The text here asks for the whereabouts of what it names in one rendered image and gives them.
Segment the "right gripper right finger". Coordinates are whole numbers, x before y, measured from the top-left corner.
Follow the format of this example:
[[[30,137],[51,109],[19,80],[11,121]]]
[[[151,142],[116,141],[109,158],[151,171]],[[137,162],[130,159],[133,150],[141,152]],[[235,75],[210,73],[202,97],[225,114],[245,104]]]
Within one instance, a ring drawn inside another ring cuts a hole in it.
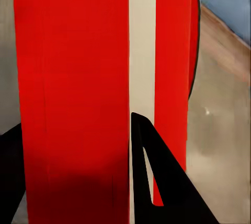
[[[135,224],[220,224],[152,122],[134,112],[131,143]],[[152,204],[143,147],[164,206]]]

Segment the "radio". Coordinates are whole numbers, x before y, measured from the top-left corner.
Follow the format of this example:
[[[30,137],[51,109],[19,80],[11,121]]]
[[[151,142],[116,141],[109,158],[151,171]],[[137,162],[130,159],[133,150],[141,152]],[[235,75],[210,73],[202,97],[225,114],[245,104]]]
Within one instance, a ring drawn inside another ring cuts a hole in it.
[[[131,113],[186,172],[200,0],[14,0],[14,14],[29,224],[135,224]]]

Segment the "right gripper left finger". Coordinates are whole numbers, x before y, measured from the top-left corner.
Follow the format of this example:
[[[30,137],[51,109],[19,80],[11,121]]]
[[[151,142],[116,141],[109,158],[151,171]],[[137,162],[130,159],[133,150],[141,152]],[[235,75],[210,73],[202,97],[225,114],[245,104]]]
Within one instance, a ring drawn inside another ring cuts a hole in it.
[[[0,136],[0,224],[11,224],[25,191],[20,123]]]

